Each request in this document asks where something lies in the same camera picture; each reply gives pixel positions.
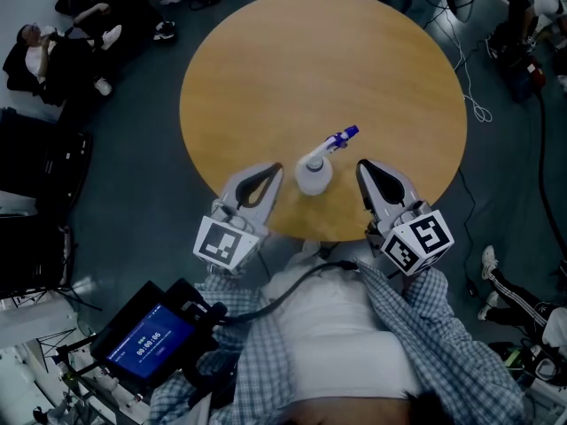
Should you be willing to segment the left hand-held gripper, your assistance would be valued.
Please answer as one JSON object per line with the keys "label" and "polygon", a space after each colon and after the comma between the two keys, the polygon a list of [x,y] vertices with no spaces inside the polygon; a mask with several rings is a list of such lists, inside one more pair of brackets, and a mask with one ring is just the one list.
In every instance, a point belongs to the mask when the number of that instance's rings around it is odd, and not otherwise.
{"label": "left hand-held gripper", "polygon": [[193,248],[211,272],[239,275],[258,253],[269,236],[266,222],[283,178],[279,162],[259,163],[229,178],[202,218]]}

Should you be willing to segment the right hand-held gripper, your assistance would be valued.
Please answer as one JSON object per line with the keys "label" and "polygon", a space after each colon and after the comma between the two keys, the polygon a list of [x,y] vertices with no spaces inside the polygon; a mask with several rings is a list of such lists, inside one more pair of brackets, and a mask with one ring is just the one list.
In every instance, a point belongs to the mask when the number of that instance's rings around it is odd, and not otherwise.
{"label": "right hand-held gripper", "polygon": [[[428,269],[454,244],[440,211],[433,211],[423,200],[416,201],[416,188],[402,172],[362,159],[356,179],[364,206],[374,216],[366,230],[370,247],[405,276]],[[393,216],[401,206],[408,207]]]}

